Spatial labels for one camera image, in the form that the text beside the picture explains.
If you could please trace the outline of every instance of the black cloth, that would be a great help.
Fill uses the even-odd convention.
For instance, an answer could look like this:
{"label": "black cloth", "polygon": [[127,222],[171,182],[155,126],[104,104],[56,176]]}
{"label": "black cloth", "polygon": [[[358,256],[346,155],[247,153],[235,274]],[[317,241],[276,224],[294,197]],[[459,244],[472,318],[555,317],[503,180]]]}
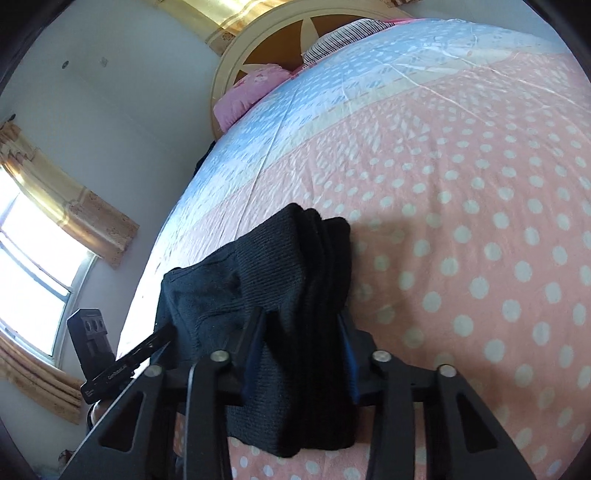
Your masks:
{"label": "black cloth", "polygon": [[230,349],[255,307],[267,331],[253,395],[228,407],[228,435],[277,456],[354,443],[337,314],[350,286],[350,227],[292,203],[203,261],[164,276],[156,329],[177,339],[167,368]]}

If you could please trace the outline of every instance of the curtain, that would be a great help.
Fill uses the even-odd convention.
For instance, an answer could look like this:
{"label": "curtain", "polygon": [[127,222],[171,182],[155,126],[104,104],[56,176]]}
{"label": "curtain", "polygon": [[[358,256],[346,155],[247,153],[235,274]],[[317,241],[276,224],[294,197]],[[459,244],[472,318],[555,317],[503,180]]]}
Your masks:
{"label": "curtain", "polygon": [[236,36],[257,17],[290,0],[147,0],[193,30],[222,55]]}
{"label": "curtain", "polygon": [[0,330],[0,378],[59,417],[80,423],[83,382],[39,360]]}
{"label": "curtain", "polygon": [[0,166],[70,236],[119,265],[138,225],[54,165],[13,122],[0,127]]}

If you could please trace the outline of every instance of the striped pillow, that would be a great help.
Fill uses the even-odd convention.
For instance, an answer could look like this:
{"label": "striped pillow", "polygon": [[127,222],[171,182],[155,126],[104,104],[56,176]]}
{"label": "striped pillow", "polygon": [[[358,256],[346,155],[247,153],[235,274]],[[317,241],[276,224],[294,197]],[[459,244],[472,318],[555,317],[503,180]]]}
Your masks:
{"label": "striped pillow", "polygon": [[380,20],[374,20],[372,18],[360,18],[359,20],[343,25],[326,35],[322,35],[314,45],[301,55],[304,59],[304,66],[309,66],[319,61],[345,45],[349,45],[390,27],[392,27],[391,23],[380,22]]}

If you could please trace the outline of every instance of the metal screw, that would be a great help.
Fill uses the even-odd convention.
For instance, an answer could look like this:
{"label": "metal screw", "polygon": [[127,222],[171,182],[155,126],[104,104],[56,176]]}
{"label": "metal screw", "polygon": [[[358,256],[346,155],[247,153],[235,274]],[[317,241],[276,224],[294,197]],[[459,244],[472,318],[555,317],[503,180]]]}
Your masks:
{"label": "metal screw", "polygon": [[211,358],[214,362],[225,362],[230,358],[230,354],[225,350],[216,350],[209,358]]}
{"label": "metal screw", "polygon": [[451,365],[440,365],[439,373],[441,373],[444,377],[453,378],[457,375],[457,370]]}
{"label": "metal screw", "polygon": [[162,367],[160,365],[150,365],[144,370],[146,377],[157,377],[162,374]]}
{"label": "metal screw", "polygon": [[377,362],[389,362],[392,359],[392,355],[386,350],[376,350],[371,356]]}

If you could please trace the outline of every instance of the black device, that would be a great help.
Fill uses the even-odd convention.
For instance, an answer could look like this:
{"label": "black device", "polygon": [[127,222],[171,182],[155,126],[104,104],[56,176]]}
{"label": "black device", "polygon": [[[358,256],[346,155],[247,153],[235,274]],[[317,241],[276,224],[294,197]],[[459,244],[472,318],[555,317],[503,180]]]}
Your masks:
{"label": "black device", "polygon": [[[186,415],[183,479],[230,480],[225,406],[239,406],[250,395],[265,324],[265,312],[255,309],[235,351],[216,351],[169,371],[158,364],[146,368],[99,420],[60,480],[172,480],[177,411]],[[535,480],[455,367],[412,367],[377,350],[346,310],[339,326],[350,395],[357,405],[376,407],[367,480],[414,479],[413,402],[424,404],[428,480]],[[163,333],[168,341],[170,335]],[[137,355],[150,351],[146,341]]]}

